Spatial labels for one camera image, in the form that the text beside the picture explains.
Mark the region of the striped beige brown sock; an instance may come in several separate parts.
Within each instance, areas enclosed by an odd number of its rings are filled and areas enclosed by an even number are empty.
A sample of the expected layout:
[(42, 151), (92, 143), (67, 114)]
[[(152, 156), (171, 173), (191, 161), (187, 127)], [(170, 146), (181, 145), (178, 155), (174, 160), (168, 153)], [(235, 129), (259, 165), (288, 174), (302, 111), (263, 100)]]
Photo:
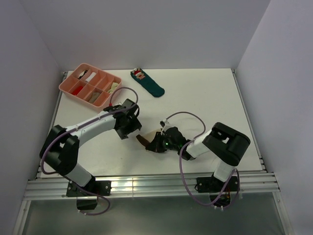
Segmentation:
[(151, 131), (146, 134), (138, 134), (136, 135), (136, 139), (139, 141), (141, 145), (144, 147), (148, 146), (156, 135), (157, 130)]

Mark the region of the cream yellow sock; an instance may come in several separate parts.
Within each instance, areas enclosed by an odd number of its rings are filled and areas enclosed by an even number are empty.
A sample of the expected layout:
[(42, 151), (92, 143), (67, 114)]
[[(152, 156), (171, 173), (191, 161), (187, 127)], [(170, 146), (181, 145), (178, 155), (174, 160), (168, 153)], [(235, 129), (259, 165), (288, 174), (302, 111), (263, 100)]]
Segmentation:
[(119, 83), (113, 82), (110, 88), (107, 90), (107, 93), (112, 94), (119, 86)]

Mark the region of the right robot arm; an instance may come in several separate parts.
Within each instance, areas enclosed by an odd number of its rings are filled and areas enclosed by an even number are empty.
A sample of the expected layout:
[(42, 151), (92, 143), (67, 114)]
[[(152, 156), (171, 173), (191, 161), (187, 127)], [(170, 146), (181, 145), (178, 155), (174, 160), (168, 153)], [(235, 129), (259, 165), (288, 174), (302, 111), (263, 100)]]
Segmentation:
[(146, 150), (164, 153), (167, 150), (176, 151), (181, 158), (192, 161), (197, 157), (214, 153), (219, 161), (213, 173), (212, 187), (221, 191), (228, 186), (228, 178), (239, 165), (250, 145), (250, 139), (245, 134), (217, 122), (211, 130), (201, 134), (194, 140), (186, 139), (179, 129), (168, 121), (161, 121), (161, 130), (155, 133), (152, 141), (137, 136), (137, 140)]

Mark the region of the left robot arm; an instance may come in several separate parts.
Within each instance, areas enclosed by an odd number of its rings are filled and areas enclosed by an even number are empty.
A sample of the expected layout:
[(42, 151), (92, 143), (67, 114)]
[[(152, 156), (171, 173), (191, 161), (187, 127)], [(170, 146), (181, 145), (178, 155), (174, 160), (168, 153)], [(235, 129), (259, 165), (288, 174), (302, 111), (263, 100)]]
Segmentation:
[(74, 126), (55, 125), (40, 151), (41, 167), (48, 164), (55, 173), (76, 183), (83, 195), (95, 191), (95, 177), (78, 164), (79, 148), (104, 132), (115, 130), (120, 139), (140, 130), (139, 106), (126, 99), (121, 105), (109, 106), (98, 115)]

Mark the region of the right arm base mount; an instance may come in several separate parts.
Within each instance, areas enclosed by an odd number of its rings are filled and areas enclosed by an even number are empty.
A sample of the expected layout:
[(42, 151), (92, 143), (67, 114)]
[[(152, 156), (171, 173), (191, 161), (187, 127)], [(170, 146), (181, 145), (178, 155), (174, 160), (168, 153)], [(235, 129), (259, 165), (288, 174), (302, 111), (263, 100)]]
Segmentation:
[[(216, 179), (213, 175), (211, 177), (198, 177), (197, 183), (195, 185), (195, 190), (198, 193), (217, 193), (219, 194), (224, 186), (224, 182)], [(213, 204), (215, 207), (227, 207), (233, 200), (235, 200), (240, 191), (240, 185), (237, 176), (231, 176), (228, 181), (223, 194), (219, 199)]]

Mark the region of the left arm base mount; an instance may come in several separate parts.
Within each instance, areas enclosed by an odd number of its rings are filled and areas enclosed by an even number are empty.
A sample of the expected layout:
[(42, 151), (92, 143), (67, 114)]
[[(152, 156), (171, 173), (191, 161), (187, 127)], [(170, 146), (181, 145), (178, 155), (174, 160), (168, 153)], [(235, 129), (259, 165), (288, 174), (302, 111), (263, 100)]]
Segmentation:
[[(91, 180), (85, 186), (79, 186), (76, 182), (69, 180), (66, 197), (76, 198), (76, 208), (81, 213), (87, 215), (98, 215), (105, 213), (111, 207), (110, 201), (106, 198), (111, 193), (111, 181), (97, 181), (92, 176)], [(94, 212), (100, 205), (100, 200), (107, 203), (107, 207), (101, 212)]]

